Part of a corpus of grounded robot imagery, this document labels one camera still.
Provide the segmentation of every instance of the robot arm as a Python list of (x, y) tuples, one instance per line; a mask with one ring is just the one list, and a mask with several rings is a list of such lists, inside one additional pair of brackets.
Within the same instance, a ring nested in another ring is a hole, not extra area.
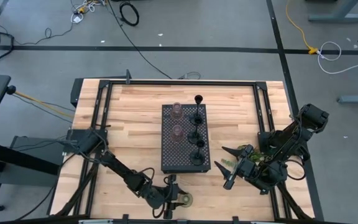
[(156, 216), (153, 213), (154, 218), (159, 218), (163, 213), (164, 219), (171, 219), (172, 210), (176, 209), (177, 206), (184, 205), (184, 203), (172, 202), (178, 199), (178, 194), (187, 194), (175, 183), (176, 175), (172, 174), (166, 177), (168, 180), (164, 182), (167, 186), (157, 187), (152, 185), (151, 178), (147, 177), (143, 172), (130, 170), (109, 151), (106, 151), (101, 156), (100, 161), (103, 166), (110, 168), (122, 177), (128, 189), (136, 196), (144, 198), (153, 210), (162, 206), (162, 211), (159, 215)]

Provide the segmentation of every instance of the pegboard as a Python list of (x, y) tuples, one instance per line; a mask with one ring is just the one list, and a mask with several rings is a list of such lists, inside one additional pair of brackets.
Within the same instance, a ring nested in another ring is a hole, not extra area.
[[(195, 144), (187, 140), (187, 134), (195, 131), (196, 126), (190, 122), (190, 116), (197, 111), (197, 105), (182, 105), (183, 117), (179, 120), (171, 119), (170, 113), (172, 105), (162, 105), (162, 131), (161, 131), (161, 170), (165, 174), (171, 173), (190, 173), (207, 172), (211, 169), (211, 157), (209, 155), (208, 124), (206, 119), (206, 107), (200, 105), (198, 114), (203, 118), (203, 123), (199, 125), (198, 132), (205, 146), (200, 149), (204, 153), (205, 161), (200, 166), (195, 166), (190, 161), (190, 153), (197, 150)], [(185, 133), (185, 137), (180, 142), (171, 139), (171, 131), (174, 125), (180, 125)]]

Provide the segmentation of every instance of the black peg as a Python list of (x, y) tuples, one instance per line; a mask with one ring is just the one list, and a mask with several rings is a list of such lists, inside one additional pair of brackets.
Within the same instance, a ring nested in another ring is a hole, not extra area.
[(200, 149), (205, 146), (205, 141), (202, 139), (197, 140), (196, 142), (197, 150), (194, 150), (190, 153), (190, 161), (196, 166), (200, 166), (205, 161), (205, 156), (203, 152), (200, 152)]
[(194, 125), (200, 125), (203, 123), (203, 118), (201, 116), (198, 115), (198, 108), (200, 107), (201, 102), (203, 101), (203, 96), (201, 95), (196, 95), (194, 97), (194, 100), (196, 101), (197, 104), (197, 110), (196, 113), (190, 116), (190, 122)]

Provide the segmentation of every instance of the wooden table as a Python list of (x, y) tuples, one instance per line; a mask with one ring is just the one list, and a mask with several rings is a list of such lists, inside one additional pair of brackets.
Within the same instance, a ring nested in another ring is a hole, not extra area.
[[(98, 79), (84, 80), (73, 121), (73, 129), (87, 129), (91, 124), (96, 99)], [(288, 102), (282, 82), (267, 82), (268, 95), (276, 129), (291, 123)], [(142, 170), (153, 167), (156, 171), (154, 185), (164, 186), (165, 175), (160, 170), (161, 153), (161, 105), (180, 102), (194, 103), (194, 96), (204, 97), (208, 114), (208, 134), (211, 161), (234, 158), (221, 146), (236, 148), (242, 144), (257, 146), (259, 131), (255, 99), (248, 86), (194, 86), (194, 85), (114, 85), (109, 105), (108, 130), (109, 149), (130, 169)], [(265, 111), (261, 97), (262, 111)], [(266, 130), (267, 115), (264, 114)], [(58, 212), (78, 186), (83, 159), (75, 156), (62, 168), (58, 180), (51, 214)], [(301, 167), (288, 163), (288, 173), (303, 175)], [(179, 186), (193, 195), (190, 208), (179, 207), (173, 212), (174, 219), (186, 220), (273, 220), (270, 197), (259, 195), (259, 190), (246, 181), (237, 179), (232, 190), (223, 189), (223, 177), (212, 163), (207, 173), (178, 174)], [(313, 215), (306, 180), (288, 178), (288, 191), (299, 206)], [(81, 212), (85, 210), (85, 190)], [(284, 217), (280, 192), (277, 198), (281, 217)], [(92, 218), (153, 219), (152, 209), (146, 201), (137, 198), (127, 189), (122, 179), (113, 171), (99, 166), (96, 182)]]

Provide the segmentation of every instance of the gray floor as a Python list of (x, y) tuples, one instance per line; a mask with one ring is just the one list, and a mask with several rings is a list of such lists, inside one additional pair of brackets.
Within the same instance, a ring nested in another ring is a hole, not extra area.
[[(133, 3), (140, 12), (140, 24), (137, 27), (124, 25), (124, 29), (138, 46), (276, 47), (265, 1)], [(284, 47), (304, 49), (300, 33), (285, 17), (285, 3), (273, 1)], [(334, 6), (292, 1), (290, 14), (304, 28), (312, 46), (320, 47), (331, 40), (343, 49), (352, 50), (355, 44), (358, 46), (358, 24), (310, 24), (307, 21), (308, 13), (327, 12)], [(35, 41), (44, 36), (46, 27), (54, 34), (67, 30), (70, 7), (69, 0), (10, 0), (0, 16), (0, 25), (19, 42)], [(86, 14), (71, 33), (39, 45), (130, 46), (111, 16), (107, 9), (97, 7), (96, 12)], [(172, 77), (197, 71), (203, 79), (283, 80), (278, 54), (144, 52), (144, 55)], [(327, 75), (319, 69), (315, 55), (287, 55), (287, 60), (299, 106), (313, 103), (331, 114), (326, 130), (309, 143), (324, 217), (327, 221), (358, 223), (358, 105), (336, 103), (339, 95), (358, 94), (358, 68)], [(323, 66), (336, 71), (357, 63), (358, 56), (343, 56)], [(0, 74), (10, 75), (11, 84), (19, 91), (63, 106), (70, 106), (74, 78), (123, 75), (127, 68), (134, 78), (163, 78), (137, 52), (23, 50), (0, 61)], [(55, 138), (63, 135), (69, 125), (11, 96), (6, 96), (0, 105), (2, 145), (9, 145), (15, 135)], [(21, 216), (47, 192), (48, 188), (5, 185), (0, 203), (7, 209), (0, 212), (0, 220)], [(45, 216), (46, 209), (45, 203), (31, 217)]]

